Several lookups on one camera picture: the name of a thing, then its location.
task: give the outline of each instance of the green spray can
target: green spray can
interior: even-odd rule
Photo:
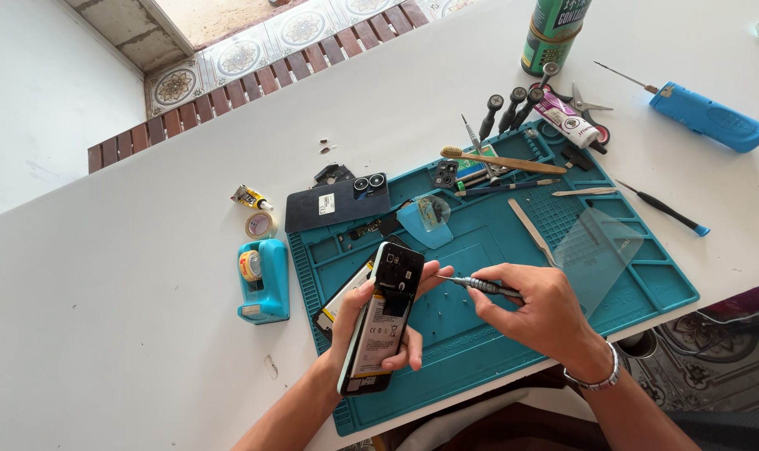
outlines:
[[[521,68],[529,76],[544,76],[546,63],[563,67],[591,0],[538,0],[530,20]]]

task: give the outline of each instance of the masking tape roll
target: masking tape roll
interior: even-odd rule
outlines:
[[[248,282],[262,279],[260,254],[257,251],[245,251],[240,254],[240,274]]]
[[[255,240],[273,238],[278,229],[279,222],[264,211],[254,213],[245,223],[245,232]]]

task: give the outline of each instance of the bamboo toothbrush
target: bamboo toothbrush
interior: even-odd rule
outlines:
[[[534,161],[517,160],[516,158],[504,158],[504,157],[486,157],[485,155],[473,155],[471,153],[463,152],[463,149],[447,145],[440,151],[441,157],[453,158],[455,160],[474,160],[482,161],[490,165],[504,166],[511,169],[523,169],[529,172],[541,172],[544,174],[565,174],[565,168],[559,168],[553,165],[546,165],[545,163],[536,163]]]

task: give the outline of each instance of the hand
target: hand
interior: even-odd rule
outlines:
[[[563,364],[575,378],[588,383],[605,380],[614,361],[605,340],[585,320],[580,302],[565,274],[554,268],[501,265],[483,268],[472,277],[501,280],[524,299],[507,298],[520,308],[509,312],[485,294],[469,288],[477,316],[508,338]]]
[[[421,273],[421,282],[419,283],[418,291],[415,293],[415,300],[418,300],[422,294],[444,282],[443,279],[435,277],[435,274],[451,277],[454,274],[454,269],[451,266],[441,268],[440,263],[436,260],[427,261],[424,264],[424,271]],[[345,354],[349,349],[351,335],[354,333],[354,323],[357,321],[357,315],[366,302],[371,299],[373,292],[374,279],[369,279],[360,287],[346,293],[343,298],[343,304],[341,304],[338,310],[338,316],[332,327],[332,347],[321,355],[329,360],[329,366],[336,374],[336,378],[340,376],[340,372],[343,369]],[[423,348],[421,334],[410,326],[405,327],[399,353],[385,359],[382,363],[383,369],[399,370],[410,364],[414,371],[418,371],[421,369],[421,353]]]

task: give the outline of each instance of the silver bracelet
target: silver bracelet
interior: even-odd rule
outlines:
[[[610,346],[610,351],[614,354],[614,372],[611,373],[611,375],[607,379],[605,379],[602,382],[597,382],[596,384],[589,384],[587,382],[583,382],[582,380],[577,380],[574,377],[570,376],[569,371],[566,370],[566,368],[563,368],[563,375],[566,376],[566,379],[571,380],[575,384],[579,385],[580,388],[585,388],[586,390],[590,390],[592,392],[598,392],[605,388],[613,387],[614,385],[616,385],[616,383],[619,381],[619,374],[621,371],[619,367],[619,354],[616,353],[616,349],[614,348],[613,344],[607,343],[607,345]]]

